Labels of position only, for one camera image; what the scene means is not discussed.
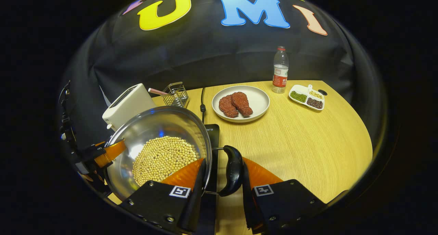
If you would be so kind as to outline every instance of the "blue letter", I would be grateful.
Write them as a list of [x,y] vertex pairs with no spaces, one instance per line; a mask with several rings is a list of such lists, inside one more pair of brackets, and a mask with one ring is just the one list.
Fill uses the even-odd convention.
[[241,26],[246,23],[244,18],[239,16],[239,10],[248,17],[248,19],[258,24],[263,12],[266,19],[263,21],[268,26],[280,28],[289,28],[291,25],[284,20],[283,13],[278,6],[278,0],[255,0],[251,3],[248,0],[221,0],[225,19],[221,21],[224,26]]

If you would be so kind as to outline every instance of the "stainless steel pot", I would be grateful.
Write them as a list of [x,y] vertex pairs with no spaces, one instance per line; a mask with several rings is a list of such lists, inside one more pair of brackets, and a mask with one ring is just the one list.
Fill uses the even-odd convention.
[[[120,127],[105,146],[125,139],[126,149],[106,170],[108,185],[113,193],[121,200],[125,200],[140,186],[133,178],[133,162],[143,145],[151,139],[163,136],[180,137],[195,146],[201,158],[205,159],[203,188],[208,184],[211,172],[211,148],[207,129],[202,121],[190,110],[163,106],[146,110]],[[243,160],[238,150],[231,146],[223,149],[229,159],[227,164],[227,185],[218,192],[220,196],[234,193],[241,185]]]

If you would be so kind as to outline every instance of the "black handle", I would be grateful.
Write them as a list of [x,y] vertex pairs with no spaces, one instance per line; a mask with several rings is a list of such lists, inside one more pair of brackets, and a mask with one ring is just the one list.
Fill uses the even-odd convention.
[[235,193],[242,185],[244,163],[241,153],[236,148],[225,145],[223,150],[228,155],[227,185],[218,194],[219,196],[228,196]]

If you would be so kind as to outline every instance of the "white divided dish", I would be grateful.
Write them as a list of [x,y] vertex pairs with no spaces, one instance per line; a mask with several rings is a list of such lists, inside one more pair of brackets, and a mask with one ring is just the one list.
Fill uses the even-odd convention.
[[[241,113],[239,113],[239,115],[236,118],[226,117],[224,113],[219,109],[219,100],[224,96],[228,96],[239,91],[247,95],[248,103],[253,111],[253,114],[248,117],[244,117]],[[249,122],[260,118],[268,110],[269,103],[270,103],[270,99],[269,96],[266,94],[266,92],[252,86],[233,86],[233,87],[225,88],[219,91],[211,101],[213,110],[216,112],[216,114],[219,117],[223,118],[224,120],[236,122],[236,123]]]
[[[302,86],[302,85],[294,85],[294,86],[291,88],[291,90],[289,91],[289,94],[288,94],[288,95],[289,95],[289,98],[291,98],[294,102],[297,102],[297,103],[299,103],[299,104],[306,105],[307,107],[309,107],[309,108],[311,108],[311,109],[314,109],[314,110],[323,110],[323,109],[324,109],[324,106],[325,106],[324,95],[321,94],[319,91],[313,90],[311,87],[312,87],[312,86],[310,85],[310,90],[309,90],[309,87],[305,87],[305,86]],[[305,102],[300,102],[300,101],[298,101],[298,100],[292,98],[292,97],[291,97],[291,92],[292,92],[292,91],[295,91],[296,93],[299,93],[299,94],[307,95],[306,101],[305,101]],[[322,99],[319,99],[319,98],[317,98],[317,97],[315,97],[315,96],[312,96],[312,95],[308,94],[310,91],[313,91],[313,92],[315,92],[315,93],[321,95]],[[322,101],[322,108],[319,109],[319,108],[312,107],[312,106],[308,105],[308,104],[307,104],[307,101],[308,101],[309,98],[312,98],[312,99],[317,100],[317,101]]]

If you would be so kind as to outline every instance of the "steak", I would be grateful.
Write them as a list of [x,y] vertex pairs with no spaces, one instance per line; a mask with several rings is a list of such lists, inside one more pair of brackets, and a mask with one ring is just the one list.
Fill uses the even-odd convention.
[[252,115],[252,109],[249,107],[248,98],[243,92],[235,92],[231,94],[231,103],[243,116]]
[[231,95],[224,96],[219,100],[219,109],[229,118],[236,118],[239,115],[236,107],[231,102]]

